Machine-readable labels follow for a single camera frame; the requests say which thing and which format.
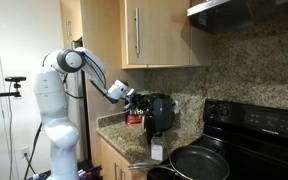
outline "frying pan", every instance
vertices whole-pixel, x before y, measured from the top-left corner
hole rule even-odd
[[[164,168],[185,180],[224,180],[230,173],[225,159],[200,146],[181,146],[172,151],[169,165],[132,164],[128,169]]]

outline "stove control panel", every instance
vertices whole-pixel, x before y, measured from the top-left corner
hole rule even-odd
[[[288,139],[288,110],[207,99],[203,120],[221,129],[246,128]]]

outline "kitchen counter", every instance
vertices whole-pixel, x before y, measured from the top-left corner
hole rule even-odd
[[[160,163],[151,159],[150,146],[146,142],[142,124],[125,124],[124,113],[99,118],[97,132],[130,163]],[[175,148],[188,145],[201,135],[202,131],[187,131],[175,120],[173,127],[163,133],[165,137],[163,158],[166,159]]]

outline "wooden cabinet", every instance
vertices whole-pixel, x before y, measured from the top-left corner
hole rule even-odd
[[[104,139],[101,139],[102,175],[104,180],[145,180],[140,170],[128,170],[129,162]]]
[[[82,37],[80,0],[60,0],[64,45]]]
[[[208,65],[192,59],[190,6],[190,0],[120,0],[122,68]]]

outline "black stove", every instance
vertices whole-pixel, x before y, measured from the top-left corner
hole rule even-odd
[[[230,166],[227,179],[288,180],[288,110],[207,99],[203,121],[203,135],[190,145],[224,157]],[[178,177],[153,168],[147,179]]]

